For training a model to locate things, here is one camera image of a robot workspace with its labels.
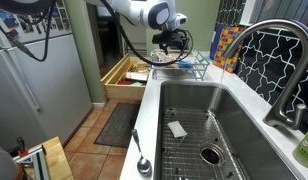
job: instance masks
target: floor mat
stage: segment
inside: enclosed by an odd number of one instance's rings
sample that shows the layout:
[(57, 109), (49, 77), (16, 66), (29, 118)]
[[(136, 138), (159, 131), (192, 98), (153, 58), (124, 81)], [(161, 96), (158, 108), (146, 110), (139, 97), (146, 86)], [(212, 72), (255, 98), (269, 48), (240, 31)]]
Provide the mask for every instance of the floor mat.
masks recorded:
[(117, 104), (94, 144), (127, 148), (139, 109), (139, 104)]

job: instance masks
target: wire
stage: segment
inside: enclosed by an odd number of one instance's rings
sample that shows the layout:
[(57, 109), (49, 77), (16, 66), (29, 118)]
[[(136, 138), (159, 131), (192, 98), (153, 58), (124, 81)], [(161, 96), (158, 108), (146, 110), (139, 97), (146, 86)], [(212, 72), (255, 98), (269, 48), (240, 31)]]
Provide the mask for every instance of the wire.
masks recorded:
[(42, 59), (38, 59), (37, 57), (34, 56), (34, 54), (31, 53), (31, 55), (29, 54), (30, 57), (32, 57), (33, 59), (35, 59), (38, 62), (44, 62), (47, 58), (47, 53), (48, 53), (48, 41), (50, 38), (50, 30), (51, 30), (51, 21), (52, 21), (52, 15), (53, 15), (53, 9), (55, 7), (55, 2), (56, 0), (53, 0), (52, 4), (51, 4), (51, 8), (50, 8), (50, 13), (48, 15), (48, 21), (47, 21), (47, 31), (46, 31), (46, 36), (45, 36), (45, 48), (44, 48), (44, 55)]
[[(181, 56), (181, 54), (180, 54), (180, 55), (178, 56), (178, 58), (177, 58), (176, 60), (174, 60), (174, 61), (170, 61), (170, 62), (167, 62), (167, 63), (155, 63), (155, 62), (152, 62), (152, 61), (150, 61), (150, 60), (144, 58), (142, 55), (140, 55), (140, 54), (135, 50), (135, 48), (134, 48), (134, 46), (132, 45), (131, 41), (128, 39), (128, 37), (127, 37), (127, 35), (126, 35), (126, 33), (125, 33), (125, 31), (124, 31), (122, 25), (120, 25), (119, 20), (118, 20), (118, 18), (117, 18), (117, 16), (116, 16), (114, 10), (111, 8), (111, 6), (108, 4), (108, 2), (107, 2), (106, 0), (101, 0), (101, 2), (102, 2), (103, 5), (106, 7), (106, 9), (110, 12), (110, 14), (113, 16), (114, 22), (115, 22), (116, 26), (119, 28), (119, 30), (120, 30), (120, 32), (121, 32), (123, 38), (125, 39), (126, 44), (130, 47), (130, 49), (132, 50), (132, 52), (133, 52), (139, 59), (141, 59), (142, 61), (144, 61), (144, 62), (146, 62), (146, 63), (148, 63), (148, 64), (150, 64), (150, 65), (154, 65), (154, 66), (168, 66), (168, 65), (174, 64), (174, 63), (176, 63), (176, 62), (178, 62), (178, 61), (181, 61), (181, 60), (185, 59), (185, 58), (188, 57), (188, 55), (192, 52), (192, 49), (193, 49), (193, 42), (192, 42), (191, 50), (187, 53), (187, 55), (184, 56), (184, 57), (182, 57), (182, 58), (180, 58), (180, 56)], [(190, 34), (190, 32), (189, 32), (188, 30), (182, 30), (182, 31), (187, 32), (187, 33), (190, 35), (191, 40), (193, 40), (193, 37), (192, 37), (192, 35)]]
[(52, 14), (53, 14), (53, 8), (55, 6), (55, 2), (56, 0), (52, 1), (51, 7), (50, 7), (50, 11), (48, 14), (48, 22), (47, 22), (47, 31), (46, 31), (46, 35), (45, 35), (45, 47), (44, 47), (44, 55), (42, 59), (38, 59), (26, 46), (24, 46), (24, 44), (22, 44), (20, 41), (13, 39), (8, 33), (6, 33), (4, 31), (4, 29), (2, 28), (2, 26), (0, 25), (0, 31), (2, 31), (2, 33), (6, 36), (6, 38), (8, 40), (10, 40), (10, 42), (16, 46), (17, 48), (19, 48), (22, 52), (24, 52), (25, 54), (29, 55), (31, 58), (35, 59), (38, 62), (44, 62), (47, 58), (47, 53), (48, 53), (48, 41), (49, 41), (49, 37), (50, 37), (50, 27), (51, 27), (51, 21), (52, 21)]
[(23, 16), (20, 16), (20, 17), (21, 17), (21, 19), (22, 19), (24, 22), (26, 22), (27, 24), (29, 24), (29, 25), (36, 25), (36, 24), (38, 24), (38, 23), (40, 23), (40, 22), (42, 22), (42, 21), (44, 20), (44, 18), (46, 17), (46, 15), (47, 15), (48, 12), (49, 12), (48, 9), (46, 9), (46, 10), (43, 12), (43, 14), (41, 15), (41, 17), (40, 17), (38, 20), (33, 21), (33, 22), (29, 21), (28, 19), (24, 18)]
[(184, 139), (186, 138), (186, 136), (187, 136), (187, 135), (183, 136), (183, 138), (182, 138), (182, 140), (181, 140), (180, 143), (178, 143), (176, 146), (171, 147), (171, 148), (170, 148), (168, 151), (166, 151), (163, 155), (166, 156), (166, 155), (168, 155), (172, 150), (178, 148), (178, 147), (182, 144), (182, 142), (184, 141)]

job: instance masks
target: sink basin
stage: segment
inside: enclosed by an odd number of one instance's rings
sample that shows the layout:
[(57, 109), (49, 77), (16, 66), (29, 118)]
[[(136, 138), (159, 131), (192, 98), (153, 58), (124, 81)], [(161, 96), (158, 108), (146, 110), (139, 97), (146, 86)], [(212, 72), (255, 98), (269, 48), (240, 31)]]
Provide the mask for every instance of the sink basin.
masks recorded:
[(154, 179), (297, 179), (220, 84), (164, 82), (159, 118)]

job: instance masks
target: chrome faucet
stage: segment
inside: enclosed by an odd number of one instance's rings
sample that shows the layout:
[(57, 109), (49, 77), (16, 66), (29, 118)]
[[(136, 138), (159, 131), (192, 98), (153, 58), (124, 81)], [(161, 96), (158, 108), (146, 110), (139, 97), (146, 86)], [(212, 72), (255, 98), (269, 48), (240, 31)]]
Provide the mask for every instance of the chrome faucet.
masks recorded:
[(292, 95), (293, 89), (296, 87), (300, 78), (305, 73), (308, 65), (308, 28), (302, 23), (295, 20), (270, 19), (262, 21), (252, 25), (251, 27), (243, 31), (225, 50), (223, 56), (225, 57), (225, 59), (232, 58), (243, 39), (245, 39), (247, 36), (251, 35), (255, 31), (270, 27), (283, 28), (293, 32), (300, 39), (303, 51), (302, 57), (300, 58), (300, 61), (296, 66), (294, 73), (291, 75), (282, 93), (280, 94), (276, 102), (273, 104), (273, 107), (265, 116), (263, 121), (269, 126), (279, 125), (296, 130), (299, 128), (306, 106), (304, 104), (297, 105), (295, 112), (295, 120), (288, 117), (284, 110), (286, 109), (287, 101)]

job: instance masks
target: wooden board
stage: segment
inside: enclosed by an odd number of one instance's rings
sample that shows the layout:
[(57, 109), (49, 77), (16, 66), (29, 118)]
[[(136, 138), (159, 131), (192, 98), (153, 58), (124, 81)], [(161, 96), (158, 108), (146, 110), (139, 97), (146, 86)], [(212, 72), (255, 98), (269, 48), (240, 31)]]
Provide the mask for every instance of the wooden board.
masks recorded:
[(50, 179), (74, 179), (59, 138), (55, 137), (41, 145), (43, 145), (46, 151), (45, 157)]

